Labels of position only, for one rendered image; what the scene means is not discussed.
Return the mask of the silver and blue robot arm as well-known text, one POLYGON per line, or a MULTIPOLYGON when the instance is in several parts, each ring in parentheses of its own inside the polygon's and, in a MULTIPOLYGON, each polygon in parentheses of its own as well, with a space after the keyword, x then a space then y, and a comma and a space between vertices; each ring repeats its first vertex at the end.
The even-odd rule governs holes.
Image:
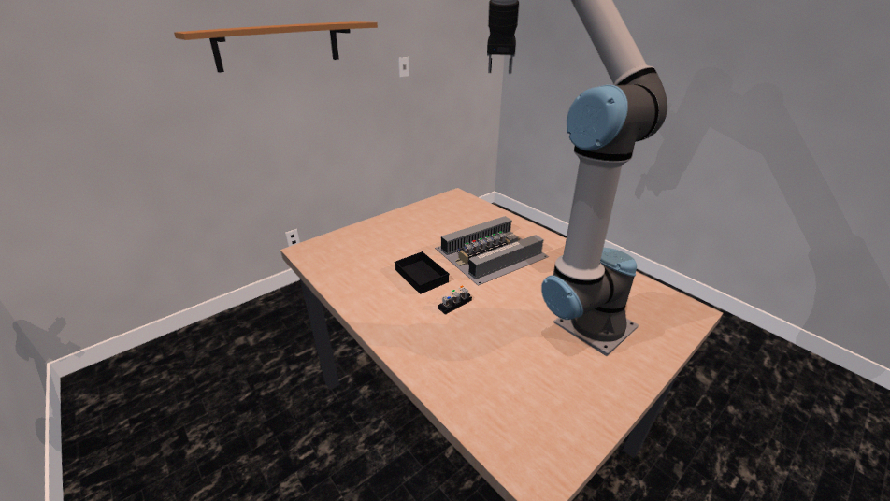
POLYGON ((613 85, 584 91, 567 114, 567 133, 580 164, 564 255, 542 281, 541 292, 550 311, 571 320, 580 334, 612 342, 626 330, 625 306, 637 263, 620 250, 604 248, 610 215, 622 165, 631 160, 635 142, 660 129, 668 101, 613 1, 571 2, 613 85))

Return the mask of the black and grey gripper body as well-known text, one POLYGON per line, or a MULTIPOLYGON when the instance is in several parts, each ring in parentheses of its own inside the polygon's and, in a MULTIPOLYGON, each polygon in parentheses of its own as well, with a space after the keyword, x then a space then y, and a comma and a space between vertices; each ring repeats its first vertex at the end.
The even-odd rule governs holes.
POLYGON ((518 23, 518 0, 490 0, 490 35, 487 53, 494 55, 514 55, 516 48, 515 30, 518 23))

